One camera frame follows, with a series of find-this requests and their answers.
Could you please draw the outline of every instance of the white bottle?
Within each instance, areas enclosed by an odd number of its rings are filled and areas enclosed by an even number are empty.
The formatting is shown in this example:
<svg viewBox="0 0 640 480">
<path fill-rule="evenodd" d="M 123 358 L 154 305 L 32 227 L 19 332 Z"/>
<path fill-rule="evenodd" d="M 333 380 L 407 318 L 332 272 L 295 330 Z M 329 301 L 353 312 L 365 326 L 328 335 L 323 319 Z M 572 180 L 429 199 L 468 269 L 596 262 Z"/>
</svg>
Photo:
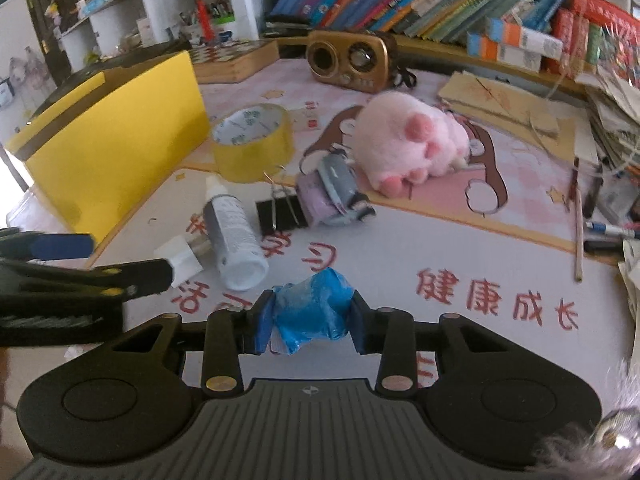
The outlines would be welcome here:
<svg viewBox="0 0 640 480">
<path fill-rule="evenodd" d="M 217 176 L 207 177 L 203 216 L 222 282 L 231 290 L 248 290 L 267 275 L 269 264 L 242 204 Z"/>
</svg>

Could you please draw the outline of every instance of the plastic bag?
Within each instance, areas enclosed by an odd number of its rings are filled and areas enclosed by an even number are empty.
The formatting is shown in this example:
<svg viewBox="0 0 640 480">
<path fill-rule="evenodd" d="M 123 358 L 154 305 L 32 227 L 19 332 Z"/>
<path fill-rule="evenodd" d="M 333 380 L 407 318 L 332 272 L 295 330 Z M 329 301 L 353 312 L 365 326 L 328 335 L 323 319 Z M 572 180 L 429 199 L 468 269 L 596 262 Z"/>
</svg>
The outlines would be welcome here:
<svg viewBox="0 0 640 480">
<path fill-rule="evenodd" d="M 308 280 L 275 286 L 273 320 L 289 354 L 312 339 L 337 340 L 347 333 L 353 287 L 331 267 Z"/>
</svg>

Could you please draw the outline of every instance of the yellow box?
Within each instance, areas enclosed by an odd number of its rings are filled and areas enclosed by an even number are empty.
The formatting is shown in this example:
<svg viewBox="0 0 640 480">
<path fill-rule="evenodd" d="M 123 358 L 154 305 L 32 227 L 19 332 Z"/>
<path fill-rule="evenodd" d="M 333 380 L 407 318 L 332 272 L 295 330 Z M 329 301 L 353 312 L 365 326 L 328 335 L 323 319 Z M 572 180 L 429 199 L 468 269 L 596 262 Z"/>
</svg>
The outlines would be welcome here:
<svg viewBox="0 0 640 480">
<path fill-rule="evenodd" d="M 209 133 L 187 52 L 100 72 L 7 144 L 75 232 L 104 240 Z"/>
</svg>

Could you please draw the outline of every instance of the pink plush toy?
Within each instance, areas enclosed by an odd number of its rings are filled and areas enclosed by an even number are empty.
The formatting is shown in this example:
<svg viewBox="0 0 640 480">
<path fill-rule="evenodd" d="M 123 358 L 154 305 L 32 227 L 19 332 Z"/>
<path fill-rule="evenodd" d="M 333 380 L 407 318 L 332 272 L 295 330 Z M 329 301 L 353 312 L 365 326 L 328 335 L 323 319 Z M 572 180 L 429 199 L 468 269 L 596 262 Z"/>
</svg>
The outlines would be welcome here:
<svg viewBox="0 0 640 480">
<path fill-rule="evenodd" d="M 353 156 L 371 186 L 389 198 L 402 193 L 402 181 L 423 184 L 452 166 L 466 165 L 466 130 L 437 108 L 400 92 L 375 96 L 359 113 Z"/>
</svg>

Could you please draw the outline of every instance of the fluffy fur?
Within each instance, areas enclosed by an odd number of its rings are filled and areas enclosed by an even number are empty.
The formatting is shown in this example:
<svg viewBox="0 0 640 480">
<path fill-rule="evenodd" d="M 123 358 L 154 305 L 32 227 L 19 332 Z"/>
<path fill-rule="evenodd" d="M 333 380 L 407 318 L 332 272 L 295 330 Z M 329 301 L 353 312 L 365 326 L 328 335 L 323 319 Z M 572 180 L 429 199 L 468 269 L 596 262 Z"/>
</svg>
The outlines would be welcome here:
<svg viewBox="0 0 640 480">
<path fill-rule="evenodd" d="M 640 408 L 638 372 L 637 369 L 628 371 L 626 363 L 616 370 L 617 392 L 610 414 Z M 543 441 L 538 461 L 538 468 L 563 474 L 571 480 L 628 480 L 640 466 L 640 449 L 606 449 L 584 430 L 568 428 L 564 434 Z"/>
<path fill-rule="evenodd" d="M 389 197 L 401 192 L 402 180 L 422 184 L 469 153 L 466 131 L 452 115 L 400 92 L 369 102 L 358 115 L 351 144 L 373 189 Z"/>
</svg>

